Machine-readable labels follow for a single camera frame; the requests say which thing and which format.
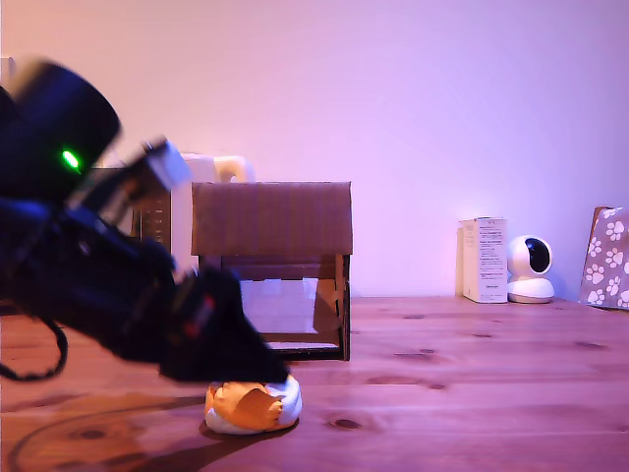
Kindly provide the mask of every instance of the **white security camera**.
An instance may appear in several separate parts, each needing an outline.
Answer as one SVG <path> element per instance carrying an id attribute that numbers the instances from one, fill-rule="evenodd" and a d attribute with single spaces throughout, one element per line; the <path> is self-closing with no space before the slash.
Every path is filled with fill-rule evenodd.
<path id="1" fill-rule="evenodd" d="M 537 236 L 519 236 L 507 247 L 507 284 L 510 302 L 548 303 L 554 296 L 550 280 L 543 276 L 552 266 L 552 249 Z"/>

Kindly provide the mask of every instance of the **black cable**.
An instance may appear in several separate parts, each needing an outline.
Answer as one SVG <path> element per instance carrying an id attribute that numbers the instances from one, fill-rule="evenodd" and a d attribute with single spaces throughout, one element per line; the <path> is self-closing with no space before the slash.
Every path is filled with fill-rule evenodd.
<path id="1" fill-rule="evenodd" d="M 109 203 L 116 190 L 128 179 L 129 174 L 129 168 L 125 167 L 107 176 L 89 191 L 81 201 L 81 207 L 99 213 Z"/>
<path id="2" fill-rule="evenodd" d="M 57 339 L 57 347 L 59 348 L 59 361 L 57 362 L 57 365 L 46 371 L 44 374 L 27 373 L 21 376 L 10 367 L 0 363 L 0 377 L 4 377 L 15 382 L 36 382 L 52 379 L 64 370 L 66 362 L 68 361 L 68 338 L 66 337 L 66 333 L 63 332 L 63 330 L 52 320 L 45 318 L 39 319 L 50 328 Z"/>

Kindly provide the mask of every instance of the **plush toy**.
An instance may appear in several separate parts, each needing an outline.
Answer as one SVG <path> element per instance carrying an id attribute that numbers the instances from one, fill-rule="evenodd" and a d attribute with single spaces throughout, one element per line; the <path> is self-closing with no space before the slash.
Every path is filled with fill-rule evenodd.
<path id="1" fill-rule="evenodd" d="M 302 412 L 302 393 L 286 383 L 214 383 L 205 396 L 205 423 L 215 433 L 256 435 L 293 426 Z"/>

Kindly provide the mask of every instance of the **gift bag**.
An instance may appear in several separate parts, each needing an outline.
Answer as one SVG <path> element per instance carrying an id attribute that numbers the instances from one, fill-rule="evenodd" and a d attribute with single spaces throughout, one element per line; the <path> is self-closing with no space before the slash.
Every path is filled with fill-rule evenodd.
<path id="1" fill-rule="evenodd" d="M 629 310 L 629 207 L 595 212 L 579 301 Z"/>

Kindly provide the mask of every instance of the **product box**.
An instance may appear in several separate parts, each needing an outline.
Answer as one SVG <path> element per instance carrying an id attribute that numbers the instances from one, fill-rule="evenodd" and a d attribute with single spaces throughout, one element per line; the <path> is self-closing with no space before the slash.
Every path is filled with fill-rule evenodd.
<path id="1" fill-rule="evenodd" d="M 475 218 L 463 225 L 463 295 L 478 303 L 507 302 L 507 222 Z"/>
<path id="2" fill-rule="evenodd" d="M 349 183 L 193 184 L 192 253 L 232 270 L 286 359 L 350 357 Z"/>

